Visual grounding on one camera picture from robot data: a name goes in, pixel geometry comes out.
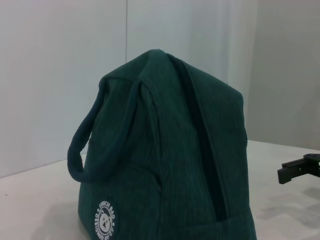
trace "lunch bag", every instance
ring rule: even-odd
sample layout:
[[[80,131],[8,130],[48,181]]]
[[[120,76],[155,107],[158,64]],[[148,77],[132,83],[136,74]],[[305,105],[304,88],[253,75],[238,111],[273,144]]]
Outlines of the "lunch bag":
[[[91,240],[256,240],[243,97],[161,50],[101,79],[67,165]]]

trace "green corduroy fabric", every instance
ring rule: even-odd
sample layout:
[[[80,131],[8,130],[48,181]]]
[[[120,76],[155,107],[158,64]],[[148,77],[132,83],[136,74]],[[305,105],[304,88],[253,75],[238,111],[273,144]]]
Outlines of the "green corduroy fabric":
[[[161,50],[101,79],[68,169],[91,240],[257,239],[242,95]]]

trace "white surface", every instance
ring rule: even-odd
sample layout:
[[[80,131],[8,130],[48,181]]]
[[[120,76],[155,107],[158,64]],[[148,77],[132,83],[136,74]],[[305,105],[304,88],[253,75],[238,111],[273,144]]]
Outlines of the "white surface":
[[[125,63],[126,0],[2,0],[0,29],[3,177],[66,158],[100,79]]]
[[[127,60],[161,49],[243,94],[247,113],[258,0],[128,0]]]
[[[251,140],[320,150],[320,0],[260,0]]]
[[[280,185],[277,176],[282,163],[308,153],[317,152],[249,141],[250,205],[259,240],[320,239],[320,178],[305,175]],[[79,186],[66,161],[0,179],[0,239],[88,240],[77,213]]]

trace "zipper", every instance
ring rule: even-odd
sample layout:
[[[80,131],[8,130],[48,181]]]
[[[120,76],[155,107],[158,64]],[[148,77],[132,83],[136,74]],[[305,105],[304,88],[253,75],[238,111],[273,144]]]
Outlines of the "zipper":
[[[167,54],[167,56],[177,72],[192,123],[198,133],[202,166],[208,183],[210,199],[215,209],[217,221],[222,222],[227,219],[227,209],[218,177],[218,169],[215,163],[214,153],[210,146],[208,131],[201,114],[196,91],[188,74],[186,65],[181,60],[170,54]]]

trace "bag handle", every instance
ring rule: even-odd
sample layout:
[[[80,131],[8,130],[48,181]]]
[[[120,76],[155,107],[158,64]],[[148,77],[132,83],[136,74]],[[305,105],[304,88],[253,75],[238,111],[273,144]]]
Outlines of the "bag handle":
[[[93,130],[96,117],[104,103],[106,81],[102,80],[99,84],[99,91],[96,100],[84,118],[79,128],[75,132],[70,147],[67,153],[67,166],[71,177],[81,183],[93,183],[103,180],[106,176],[111,174],[114,169],[117,158],[124,145],[138,104],[138,91],[140,81],[135,82],[130,90],[122,128],[120,133],[115,138],[113,144],[106,148],[106,150],[98,157],[98,159],[90,167],[90,171],[84,170],[80,152],[86,146],[90,134]]]

